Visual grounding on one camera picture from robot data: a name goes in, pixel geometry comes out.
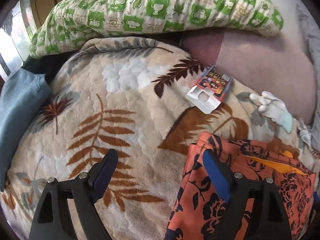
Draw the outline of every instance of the orange fabric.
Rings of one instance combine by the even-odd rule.
[[[259,141],[230,141],[207,132],[201,133],[198,142],[189,146],[177,201],[164,240],[209,240],[223,217],[227,205],[218,197],[203,167],[202,156],[206,149],[212,149],[221,162],[248,179],[273,178],[288,215],[292,239],[296,240],[308,221],[316,174],[293,158],[266,150],[266,146]],[[251,157],[277,162],[294,171],[281,173]],[[244,238],[251,210],[252,203],[248,201],[236,240]]]

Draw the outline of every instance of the white cardboard tab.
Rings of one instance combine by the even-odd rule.
[[[209,96],[206,102],[199,99],[201,92],[204,92]],[[221,102],[213,95],[212,90],[208,88],[202,89],[196,85],[189,90],[185,97],[195,104],[204,114],[211,114],[211,112],[221,104]]]

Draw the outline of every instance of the pink pillow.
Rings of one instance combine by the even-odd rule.
[[[216,64],[245,86],[282,99],[289,112],[311,124],[316,108],[316,78],[303,51],[280,34],[207,28],[185,32],[182,49],[205,65]]]

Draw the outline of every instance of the blue cloth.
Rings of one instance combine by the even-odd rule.
[[[313,198],[315,199],[315,202],[320,203],[320,198],[316,191],[313,193]]]
[[[12,72],[4,83],[0,96],[0,190],[4,190],[5,175],[19,145],[41,105],[51,93],[44,79],[27,70]]]
[[[231,198],[230,185],[217,167],[208,150],[203,153],[202,161],[219,198],[229,203]]]

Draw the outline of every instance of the brown fern leaf print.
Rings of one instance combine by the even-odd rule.
[[[223,128],[227,123],[233,121],[233,131],[230,127],[230,135],[228,139],[240,140],[247,139],[249,128],[245,121],[232,116],[232,109],[226,103],[221,103],[220,106],[212,111],[211,114],[204,114],[197,107],[186,109],[171,127],[168,135],[163,142],[158,146],[159,149],[172,150],[182,155],[188,154],[188,142],[186,140],[195,138],[206,125],[210,125],[213,120],[221,118],[225,114],[230,115],[214,132]]]
[[[174,80],[178,81],[181,77],[186,78],[188,72],[192,76],[193,73],[198,74],[199,71],[203,72],[205,70],[205,67],[201,65],[199,61],[191,57],[187,57],[187,59],[180,59],[180,62],[181,63],[174,65],[173,68],[169,70],[169,73],[152,81],[157,82],[154,87],[154,91],[159,98],[163,95],[164,85],[171,86]]]
[[[13,193],[11,191],[11,184],[9,179],[6,180],[5,191],[1,194],[4,203],[11,209],[14,210],[16,208],[16,202],[13,197]]]
[[[58,115],[60,115],[69,105],[72,99],[59,97],[52,100],[49,98],[47,103],[40,109],[41,119],[39,124],[44,126],[48,122],[55,120],[56,123],[56,134],[58,134]]]
[[[121,125],[130,126],[134,124],[135,121],[132,116],[135,113],[123,109],[104,109],[98,94],[97,97],[100,102],[100,112],[89,116],[80,123],[79,130],[73,135],[73,138],[76,138],[77,141],[68,147],[68,150],[81,148],[67,163],[67,166],[77,163],[70,174],[70,178],[77,176],[87,165],[92,167],[96,162],[101,161],[109,150],[109,148],[101,146],[106,144],[118,151],[119,162],[103,196],[105,206],[110,206],[112,200],[114,200],[120,210],[124,212],[124,199],[145,203],[163,202],[162,198],[149,195],[147,190],[139,188],[136,178],[126,173],[127,170],[132,169],[130,165],[125,163],[125,160],[130,156],[117,149],[117,147],[121,147],[121,149],[130,147],[130,143],[116,137],[116,135],[134,134],[133,130]]]

